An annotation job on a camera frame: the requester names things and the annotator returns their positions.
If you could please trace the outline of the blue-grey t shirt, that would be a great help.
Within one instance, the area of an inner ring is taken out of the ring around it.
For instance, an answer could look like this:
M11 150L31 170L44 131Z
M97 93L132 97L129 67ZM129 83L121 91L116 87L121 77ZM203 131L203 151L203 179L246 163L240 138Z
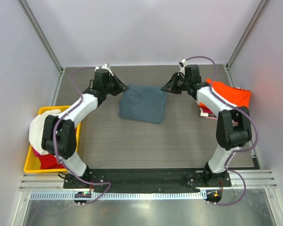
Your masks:
M128 85L119 101L119 117L161 124L165 117L166 92L158 86Z

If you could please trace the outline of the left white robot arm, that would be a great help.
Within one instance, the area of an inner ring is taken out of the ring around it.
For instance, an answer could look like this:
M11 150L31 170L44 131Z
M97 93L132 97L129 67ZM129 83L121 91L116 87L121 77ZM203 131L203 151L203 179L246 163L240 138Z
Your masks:
M92 184L90 169L76 152L76 128L108 95L117 96L128 90L107 64L94 67L94 79L80 92L79 99L57 116L48 115L44 121L41 146L56 158L80 188Z

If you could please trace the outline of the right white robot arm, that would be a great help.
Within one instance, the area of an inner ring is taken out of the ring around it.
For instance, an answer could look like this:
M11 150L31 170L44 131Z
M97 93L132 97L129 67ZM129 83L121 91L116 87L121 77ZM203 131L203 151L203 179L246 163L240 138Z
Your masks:
M221 97L212 84L202 82L197 65L179 64L162 91L181 94L186 91L195 101L202 102L217 117L217 148L204 167L202 182L206 186L221 186L227 178L227 167L234 155L252 139L249 110L237 107Z

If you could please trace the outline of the orange folded t shirt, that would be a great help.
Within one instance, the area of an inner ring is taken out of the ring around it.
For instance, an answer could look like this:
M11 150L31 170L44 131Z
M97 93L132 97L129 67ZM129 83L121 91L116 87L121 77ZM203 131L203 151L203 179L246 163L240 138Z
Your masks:
M238 107L245 106L249 108L251 98L251 92L249 90L233 88L220 81L213 82L213 89L226 102L230 102L232 105Z

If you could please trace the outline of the white t shirt in bin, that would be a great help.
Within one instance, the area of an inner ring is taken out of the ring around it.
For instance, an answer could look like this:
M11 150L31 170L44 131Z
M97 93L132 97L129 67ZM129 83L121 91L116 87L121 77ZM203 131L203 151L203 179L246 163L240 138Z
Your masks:
M45 124L45 119L48 115L57 116L61 113L61 110L54 109L45 111L42 114L37 115L29 126L29 143L32 148L39 154L39 155L47 155L49 154L46 150L42 149L42 133Z

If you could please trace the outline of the red t shirt in bin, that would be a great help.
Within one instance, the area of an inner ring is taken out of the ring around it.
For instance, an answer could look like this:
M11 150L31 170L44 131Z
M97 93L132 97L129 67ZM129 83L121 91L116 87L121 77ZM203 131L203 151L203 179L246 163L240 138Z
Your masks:
M51 154L40 155L39 161L41 163L40 169L42 170L50 170L50 169L63 169L62 164L58 164L55 156Z

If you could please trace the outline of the magenta t shirt in bin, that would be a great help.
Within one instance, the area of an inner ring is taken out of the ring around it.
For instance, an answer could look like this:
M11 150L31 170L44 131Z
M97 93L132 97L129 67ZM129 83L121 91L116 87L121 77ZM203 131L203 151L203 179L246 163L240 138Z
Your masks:
M39 156L40 156L40 154L39 154L35 149L32 149L32 151L33 151L33 154L34 154L36 157L39 157Z

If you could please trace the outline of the yellow plastic bin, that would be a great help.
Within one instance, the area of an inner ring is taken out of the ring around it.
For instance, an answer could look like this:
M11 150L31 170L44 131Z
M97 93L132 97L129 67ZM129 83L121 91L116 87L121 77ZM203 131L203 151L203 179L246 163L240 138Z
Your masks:
M48 110L59 109L61 113L66 111L69 107L68 106L46 106L41 107L39 109L38 115L44 113ZM76 139L76 149L74 155L67 160L64 161L64 165L71 169L75 174L81 176L83 172L86 170L86 164L83 163L80 156L78 155L78 146L79 146L79 138L80 138L80 131L81 131L81 124L79 123L75 130L71 132L70 138ZM32 146L30 145L28 154L26 157L25 165L24 165L24 172L25 173L53 173L53 172L66 172L67 169L40 169L41 163L39 158L33 154Z

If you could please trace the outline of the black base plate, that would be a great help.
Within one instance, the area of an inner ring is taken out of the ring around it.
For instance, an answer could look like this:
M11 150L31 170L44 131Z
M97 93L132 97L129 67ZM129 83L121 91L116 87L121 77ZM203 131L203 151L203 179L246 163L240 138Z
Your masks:
M229 173L212 176L204 168L91 169L88 181L110 182L109 193L175 194L201 187L231 187Z

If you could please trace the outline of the right aluminium frame post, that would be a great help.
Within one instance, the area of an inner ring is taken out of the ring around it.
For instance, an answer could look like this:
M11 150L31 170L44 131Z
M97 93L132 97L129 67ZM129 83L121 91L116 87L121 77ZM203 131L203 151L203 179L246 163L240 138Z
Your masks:
M252 14L244 32L242 33L241 38L238 41L233 53L231 54L225 68L229 71L231 66L233 65L234 61L236 60L237 56L239 55L242 47L244 46L245 42L247 41L248 37L252 33L253 29L255 28L257 22L259 21L260 17L262 16L263 12L265 11L266 7L268 6L270 0L260 0L259 4L257 5L254 13Z

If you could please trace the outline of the aluminium frame post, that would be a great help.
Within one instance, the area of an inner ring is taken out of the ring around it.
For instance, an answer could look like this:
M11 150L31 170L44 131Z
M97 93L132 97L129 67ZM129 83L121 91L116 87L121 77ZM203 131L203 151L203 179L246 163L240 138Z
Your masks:
M19 5L22 7L26 17L30 21L33 29L35 30L37 36L39 37L43 47L45 48L46 52L50 56L52 62L54 63L55 67L59 71L60 74L63 72L63 67L61 66L58 58L56 57L51 45L49 44L41 26L39 25L33 11L31 10L29 4L26 0L18 0Z
M259 21L260 17L262 16L263 12L265 11L266 7L268 6L270 0L260 0L259 4L257 5L254 13L252 14L244 32L242 33L241 38L238 41L233 53L231 54L225 68L229 71L231 66L233 65L234 61L236 60L237 56L239 55L242 47L244 46L245 42L247 41L248 37L252 33L253 29L255 28L257 22Z

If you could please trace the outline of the left aluminium frame post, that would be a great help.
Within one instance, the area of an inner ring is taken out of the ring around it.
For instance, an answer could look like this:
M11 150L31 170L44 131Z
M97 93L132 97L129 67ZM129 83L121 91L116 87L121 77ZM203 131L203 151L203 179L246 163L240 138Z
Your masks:
M19 5L22 7L26 17L30 21L33 29L35 30L37 36L39 37L43 47L45 48L46 52L50 56L52 62L54 63L55 67L59 71L60 74L63 72L63 67L61 66L58 58L56 57L51 45L49 44L41 26L39 25L33 11L31 10L29 4L26 0L18 0Z

